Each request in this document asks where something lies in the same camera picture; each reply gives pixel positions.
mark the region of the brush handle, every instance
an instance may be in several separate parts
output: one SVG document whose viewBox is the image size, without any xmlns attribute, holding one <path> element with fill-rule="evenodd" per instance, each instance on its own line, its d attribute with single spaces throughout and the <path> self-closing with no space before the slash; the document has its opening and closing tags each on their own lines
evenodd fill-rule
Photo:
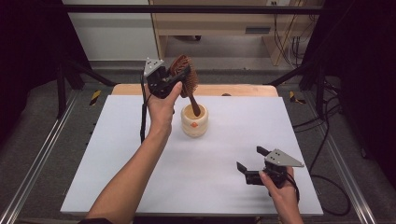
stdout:
<svg viewBox="0 0 396 224">
<path fill-rule="evenodd" d="M 192 94 L 189 95 L 189 98 L 191 101 L 192 111 L 194 112 L 195 117 L 198 117 L 201 114 L 201 108 L 198 106 Z"/>
</svg>

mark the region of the cup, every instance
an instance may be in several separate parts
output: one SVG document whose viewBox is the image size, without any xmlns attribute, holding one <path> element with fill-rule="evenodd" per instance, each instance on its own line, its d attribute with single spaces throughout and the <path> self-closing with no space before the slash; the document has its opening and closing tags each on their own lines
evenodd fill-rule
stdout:
<svg viewBox="0 0 396 224">
<path fill-rule="evenodd" d="M 191 105 L 186 105 L 181 110 L 181 128 L 190 137 L 199 137 L 206 133 L 209 113 L 203 105 L 198 105 L 201 114 L 197 117 L 192 111 Z"/>
</svg>

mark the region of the brush bristles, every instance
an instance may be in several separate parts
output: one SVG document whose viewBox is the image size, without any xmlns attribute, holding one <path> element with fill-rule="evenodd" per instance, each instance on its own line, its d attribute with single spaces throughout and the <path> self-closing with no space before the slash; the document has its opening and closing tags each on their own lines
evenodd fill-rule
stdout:
<svg viewBox="0 0 396 224">
<path fill-rule="evenodd" d="M 187 66 L 190 67 L 190 73 L 187 75 L 186 80 L 183 81 L 183 91 L 180 96 L 186 98 L 191 96 L 198 86 L 198 75 L 192 64 L 191 58 L 186 55 L 178 56 L 170 66 L 171 76 L 175 76 L 183 71 Z"/>
</svg>

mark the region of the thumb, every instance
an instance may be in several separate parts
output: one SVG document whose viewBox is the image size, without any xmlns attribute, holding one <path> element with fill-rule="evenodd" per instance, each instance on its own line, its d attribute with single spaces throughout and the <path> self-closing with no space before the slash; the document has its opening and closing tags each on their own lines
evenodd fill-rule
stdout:
<svg viewBox="0 0 396 224">
<path fill-rule="evenodd" d="M 259 175 L 264 186 L 268 188 L 268 190 L 272 195 L 274 195 L 277 190 L 277 187 L 275 186 L 271 177 L 269 177 L 264 171 L 259 171 Z"/>
<path fill-rule="evenodd" d="M 181 90 L 182 90 L 182 86 L 183 84 L 181 83 L 181 81 L 179 81 L 174 88 L 172 89 L 171 93 L 169 93 L 169 95 L 166 98 L 169 98 L 169 100 L 175 102 L 175 100 L 177 99 L 177 97 L 180 95 Z"/>
</svg>

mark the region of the black sleeve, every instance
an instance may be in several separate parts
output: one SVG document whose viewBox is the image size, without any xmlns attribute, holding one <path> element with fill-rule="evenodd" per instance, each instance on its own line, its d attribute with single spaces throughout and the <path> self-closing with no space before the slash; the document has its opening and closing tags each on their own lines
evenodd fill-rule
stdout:
<svg viewBox="0 0 396 224">
<path fill-rule="evenodd" d="M 78 224 L 113 224 L 109 220 L 99 217 L 99 218 L 87 218 L 81 220 Z"/>
</svg>

